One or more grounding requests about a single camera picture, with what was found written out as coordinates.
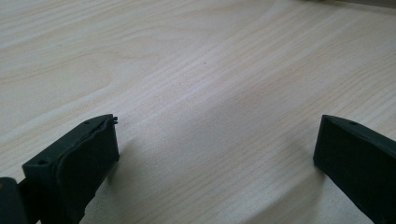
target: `wooden table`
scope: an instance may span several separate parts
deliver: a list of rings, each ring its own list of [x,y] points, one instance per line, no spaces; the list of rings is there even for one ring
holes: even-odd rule
[[[396,9],[0,4],[0,176],[112,113],[120,162],[81,223],[371,223],[312,156],[322,114],[396,138]]]

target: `wood grain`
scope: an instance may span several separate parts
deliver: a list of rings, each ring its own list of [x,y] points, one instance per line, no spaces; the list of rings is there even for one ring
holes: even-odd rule
[[[81,223],[371,223],[312,156],[322,114],[396,139],[395,9],[0,4],[0,176],[113,113],[121,159]]]

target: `black plastic object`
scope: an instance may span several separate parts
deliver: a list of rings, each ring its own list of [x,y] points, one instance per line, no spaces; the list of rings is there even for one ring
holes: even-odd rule
[[[12,206],[0,201],[0,216],[11,214],[15,218],[11,222],[0,219],[0,224],[38,220],[42,224],[79,223],[85,207],[120,157],[116,123],[112,115],[88,119],[26,162],[22,166],[26,179],[18,185],[19,192],[15,184],[6,184],[8,195],[12,193],[15,199]]]
[[[396,223],[396,142],[324,115],[314,163],[374,223]]]

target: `light wood surface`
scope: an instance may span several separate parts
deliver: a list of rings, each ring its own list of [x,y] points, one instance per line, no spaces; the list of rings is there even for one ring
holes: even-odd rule
[[[0,5],[0,176],[112,113],[120,162],[81,223],[371,223],[312,156],[322,114],[396,139],[395,9]]]

